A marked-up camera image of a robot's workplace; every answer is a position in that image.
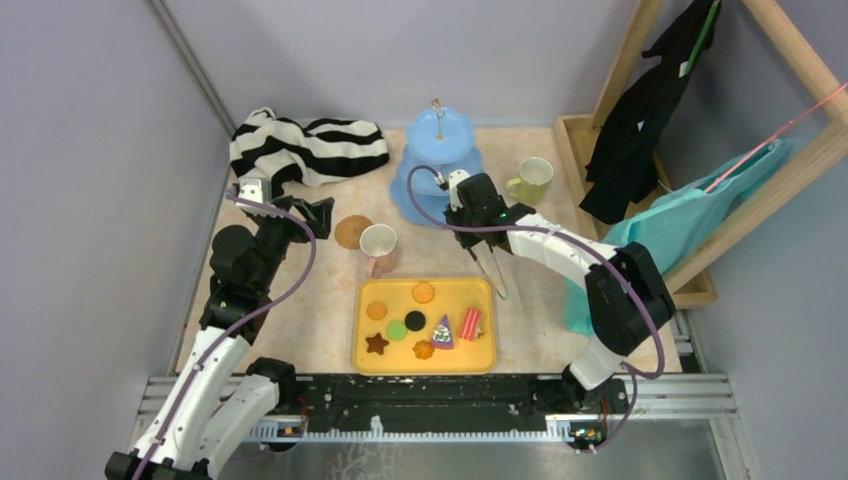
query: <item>black cookie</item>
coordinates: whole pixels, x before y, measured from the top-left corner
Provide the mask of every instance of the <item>black cookie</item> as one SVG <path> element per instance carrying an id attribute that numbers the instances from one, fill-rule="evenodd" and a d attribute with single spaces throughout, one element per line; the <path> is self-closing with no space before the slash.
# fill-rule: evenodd
<path id="1" fill-rule="evenodd" d="M 409 329 L 410 332 L 420 332 L 421 330 L 424 330 L 424 325 L 427 323 L 427 319 L 424 318 L 423 313 L 418 310 L 413 310 L 406 314 L 406 319 L 403 323 L 406 324 L 406 328 Z"/>

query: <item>marble patterned surface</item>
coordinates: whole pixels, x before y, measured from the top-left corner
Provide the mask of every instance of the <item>marble patterned surface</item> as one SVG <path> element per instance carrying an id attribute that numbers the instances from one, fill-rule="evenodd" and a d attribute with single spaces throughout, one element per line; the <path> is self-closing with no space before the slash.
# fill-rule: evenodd
<path id="1" fill-rule="evenodd" d="M 553 132 L 547 128 L 478 129 L 477 147 L 483 152 L 483 166 L 504 193 L 503 184 L 517 175 L 524 158 L 548 159 L 554 167 L 550 190 L 537 210 L 549 220 L 566 228 L 576 228 L 574 205 L 557 157 Z M 387 223 L 398 232 L 400 266 L 387 278 L 479 276 L 477 265 L 453 239 L 453 234 L 435 228 L 413 225 L 403 220 L 389 198 L 389 183 L 401 160 L 405 145 L 403 131 L 387 131 L 391 161 L 388 165 L 346 182 L 309 188 L 293 185 L 287 193 L 309 201 L 335 197 L 333 225 L 348 215 L 361 214 L 375 223 Z M 252 222 L 230 202 L 224 202 L 216 231 L 232 224 L 245 225 L 255 232 Z M 301 274 L 308 257 L 308 245 L 292 244 L 288 258 L 280 267 L 271 289 L 272 298 L 280 295 Z M 208 298 L 211 268 L 204 268 L 192 312 L 186 327 L 177 369 L 190 353 L 198 320 Z M 495 323 L 498 360 L 493 372 L 559 372 L 586 345 L 587 338 L 565 328 L 563 308 L 565 286 L 562 277 L 527 259 L 503 252 L 497 259 L 504 274 L 509 295 L 496 297 Z M 303 286 L 281 306 L 272 309 L 248 356 L 237 371 L 257 357 L 273 357 L 294 364 L 299 372 L 353 372 L 351 344 L 356 292 L 365 281 L 362 252 L 340 247 L 332 235 L 319 241 L 318 255 L 311 275 Z M 666 371 L 679 372 L 670 327 L 661 329 L 666 352 Z M 630 357 L 638 368 L 656 368 L 657 355 L 650 340 Z"/>

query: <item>orange cookie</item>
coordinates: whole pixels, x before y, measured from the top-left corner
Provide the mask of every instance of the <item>orange cookie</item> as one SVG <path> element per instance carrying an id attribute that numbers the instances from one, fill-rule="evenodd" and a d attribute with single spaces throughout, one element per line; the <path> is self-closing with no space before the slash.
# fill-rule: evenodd
<path id="1" fill-rule="evenodd" d="M 427 340 L 421 340 L 412 347 L 412 351 L 415 352 L 415 356 L 417 358 L 427 360 L 433 356 L 433 352 L 435 352 L 436 349 L 433 348 L 433 345 L 431 345 Z"/>
<path id="2" fill-rule="evenodd" d="M 349 250 L 359 248 L 359 237 L 363 230 L 371 226 L 371 220 L 362 215 L 351 215 L 336 225 L 333 237 L 339 245 Z"/>
<path id="3" fill-rule="evenodd" d="M 367 313 L 372 320 L 382 320 L 386 317 L 386 304 L 383 302 L 371 302 L 365 309 L 365 313 Z"/>
<path id="4" fill-rule="evenodd" d="M 427 282 L 421 282 L 412 287 L 412 298 L 418 303 L 430 303 L 436 296 L 436 289 Z"/>

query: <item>yellow tray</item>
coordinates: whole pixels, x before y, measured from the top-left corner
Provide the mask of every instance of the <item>yellow tray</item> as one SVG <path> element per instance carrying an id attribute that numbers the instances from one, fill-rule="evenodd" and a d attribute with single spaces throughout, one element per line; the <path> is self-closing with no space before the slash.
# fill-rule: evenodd
<path id="1" fill-rule="evenodd" d="M 427 304 L 412 298 L 412 287 L 420 282 L 433 286 L 436 296 Z M 372 320 L 365 312 L 371 302 L 382 302 L 387 314 Z M 468 308 L 483 315 L 483 334 L 473 342 L 459 338 L 459 329 Z M 377 333 L 388 339 L 386 328 L 395 320 L 403 321 L 412 310 L 422 312 L 427 323 L 418 332 L 409 331 L 401 341 L 389 341 L 383 355 L 368 353 L 366 337 Z M 495 366 L 495 322 L 492 289 L 481 278 L 404 278 L 369 280 L 359 289 L 353 329 L 353 365 L 363 375 L 468 375 L 486 373 Z M 448 316 L 453 349 L 436 349 L 422 360 L 412 350 L 419 340 L 431 339 L 433 330 Z"/>

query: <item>black jacket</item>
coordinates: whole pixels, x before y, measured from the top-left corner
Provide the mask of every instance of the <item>black jacket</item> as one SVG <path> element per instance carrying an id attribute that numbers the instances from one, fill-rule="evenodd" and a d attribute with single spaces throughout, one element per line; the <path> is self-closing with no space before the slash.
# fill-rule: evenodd
<path id="1" fill-rule="evenodd" d="M 654 148 L 683 97 L 700 52 L 712 44 L 715 20 L 689 73 L 681 76 L 681 64 L 695 48 L 712 4 L 713 0 L 694 0 L 642 52 L 643 58 L 661 56 L 662 60 L 624 92 L 604 123 L 586 166 L 586 179 L 595 184 L 580 203 L 598 220 L 607 224 L 623 220 L 627 205 L 644 199 L 656 187 Z"/>

